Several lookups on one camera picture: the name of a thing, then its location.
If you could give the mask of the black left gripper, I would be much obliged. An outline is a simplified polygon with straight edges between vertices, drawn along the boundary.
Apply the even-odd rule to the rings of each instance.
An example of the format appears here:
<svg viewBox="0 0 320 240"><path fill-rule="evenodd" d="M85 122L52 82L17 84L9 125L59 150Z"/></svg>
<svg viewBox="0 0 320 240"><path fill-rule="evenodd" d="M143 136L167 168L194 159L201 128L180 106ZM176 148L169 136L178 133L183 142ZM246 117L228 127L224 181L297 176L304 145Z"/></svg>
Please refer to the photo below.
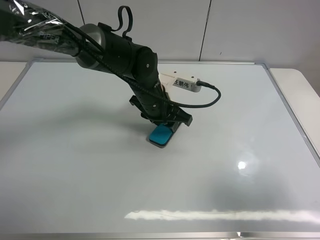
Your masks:
<svg viewBox="0 0 320 240"><path fill-rule="evenodd" d="M137 87L130 87L134 95L129 100L132 106L140 110L142 118L159 126L163 124L175 133L181 124L190 126L193 121L192 115L180 107L169 104L159 98L151 96Z"/></svg>

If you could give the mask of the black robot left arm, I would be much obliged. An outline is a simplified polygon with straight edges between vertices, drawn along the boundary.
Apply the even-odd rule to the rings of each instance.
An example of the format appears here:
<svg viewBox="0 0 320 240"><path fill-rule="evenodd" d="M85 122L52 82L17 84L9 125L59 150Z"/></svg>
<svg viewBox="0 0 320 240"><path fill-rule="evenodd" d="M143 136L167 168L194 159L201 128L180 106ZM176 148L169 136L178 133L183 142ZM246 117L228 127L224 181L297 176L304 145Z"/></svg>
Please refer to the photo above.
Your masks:
<svg viewBox="0 0 320 240"><path fill-rule="evenodd" d="M193 118L171 102L158 72L158 56L149 47L118 36L103 23L75 27L58 15L25 0L0 3L0 39L72 56L85 69L116 75L133 91L130 104L150 122L177 129Z"/></svg>

